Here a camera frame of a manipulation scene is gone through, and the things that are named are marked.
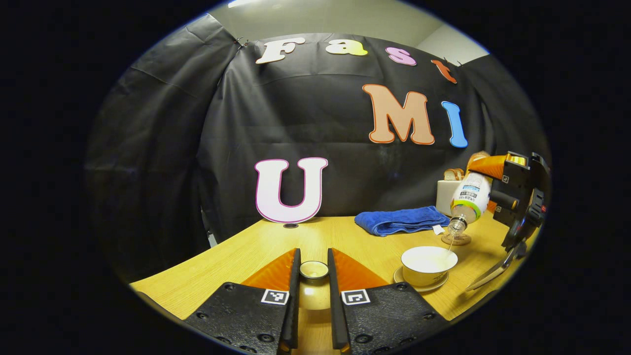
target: yellow letter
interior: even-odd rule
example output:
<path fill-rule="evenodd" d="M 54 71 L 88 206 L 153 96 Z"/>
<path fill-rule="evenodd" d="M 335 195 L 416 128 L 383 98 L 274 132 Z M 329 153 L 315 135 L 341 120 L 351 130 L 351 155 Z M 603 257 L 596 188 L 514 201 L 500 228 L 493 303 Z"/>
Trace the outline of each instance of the yellow letter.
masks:
<path fill-rule="evenodd" d="M 354 56 L 365 56 L 368 54 L 363 49 L 362 43 L 351 39 L 334 39 L 329 42 L 326 51 L 332 54 L 353 54 Z"/>
<path fill-rule="evenodd" d="M 392 122 L 396 134 L 401 141 L 408 139 L 410 126 L 414 123 L 411 139 L 416 144 L 433 144 L 434 137 L 430 130 L 425 104 L 427 98 L 422 93 L 408 92 L 403 107 L 399 105 L 394 95 L 383 85 L 366 84 L 363 91 L 372 99 L 372 111 L 375 119 L 375 129 L 369 138 L 375 143 L 390 143 L 394 141 L 394 133 L 388 128 L 388 120 Z"/>
<path fill-rule="evenodd" d="M 257 59 L 256 64 L 279 61 L 285 57 L 284 54 L 280 54 L 280 51 L 291 53 L 296 48 L 296 43 L 303 44 L 304 42 L 305 39 L 302 37 L 267 42 L 265 43 L 265 52 L 263 52 L 263 57 Z"/>

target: wall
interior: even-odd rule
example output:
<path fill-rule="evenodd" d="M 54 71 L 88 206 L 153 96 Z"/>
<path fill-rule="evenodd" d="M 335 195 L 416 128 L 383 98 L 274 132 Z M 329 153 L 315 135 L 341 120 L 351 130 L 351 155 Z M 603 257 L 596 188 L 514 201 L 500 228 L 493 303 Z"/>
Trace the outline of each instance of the wall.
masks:
<path fill-rule="evenodd" d="M 455 65 L 486 56 L 488 51 L 474 40 L 449 25 L 442 25 L 416 47 Z"/>

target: white teacup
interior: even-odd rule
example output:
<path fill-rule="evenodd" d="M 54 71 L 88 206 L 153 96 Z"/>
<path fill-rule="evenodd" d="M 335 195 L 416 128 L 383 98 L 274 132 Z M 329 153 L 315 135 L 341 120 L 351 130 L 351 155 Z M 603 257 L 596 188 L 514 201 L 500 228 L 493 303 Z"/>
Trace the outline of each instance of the white teacup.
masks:
<path fill-rule="evenodd" d="M 438 282 L 456 265 L 458 256 L 438 246 L 417 246 L 401 255 L 403 279 L 414 286 L 429 286 Z"/>

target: white box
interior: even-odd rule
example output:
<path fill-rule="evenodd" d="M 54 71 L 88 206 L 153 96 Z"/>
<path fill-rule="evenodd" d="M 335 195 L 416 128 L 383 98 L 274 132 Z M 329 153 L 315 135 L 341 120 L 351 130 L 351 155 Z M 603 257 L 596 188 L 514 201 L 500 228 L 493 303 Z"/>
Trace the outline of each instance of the white box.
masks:
<path fill-rule="evenodd" d="M 436 209 L 438 212 L 451 217 L 451 198 L 462 181 L 438 181 L 436 192 Z"/>

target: pink letter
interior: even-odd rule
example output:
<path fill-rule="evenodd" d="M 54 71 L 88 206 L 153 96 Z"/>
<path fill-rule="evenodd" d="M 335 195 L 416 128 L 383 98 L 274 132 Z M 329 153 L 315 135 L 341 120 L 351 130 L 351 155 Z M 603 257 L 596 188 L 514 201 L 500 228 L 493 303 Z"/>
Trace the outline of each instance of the pink letter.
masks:
<path fill-rule="evenodd" d="M 386 52 L 390 54 L 390 59 L 397 63 L 405 65 L 416 65 L 416 61 L 412 57 L 410 57 L 410 54 L 407 51 L 404 51 L 403 49 L 388 47 L 386 48 Z"/>
<path fill-rule="evenodd" d="M 256 209 L 266 219 L 276 223 L 304 222 L 320 210 L 322 204 L 322 170 L 329 165 L 325 158 L 304 158 L 298 166 L 305 171 L 305 192 L 302 203 L 287 206 L 280 200 L 283 171 L 289 163 L 282 159 L 262 160 L 254 166 L 259 172 L 256 184 Z"/>

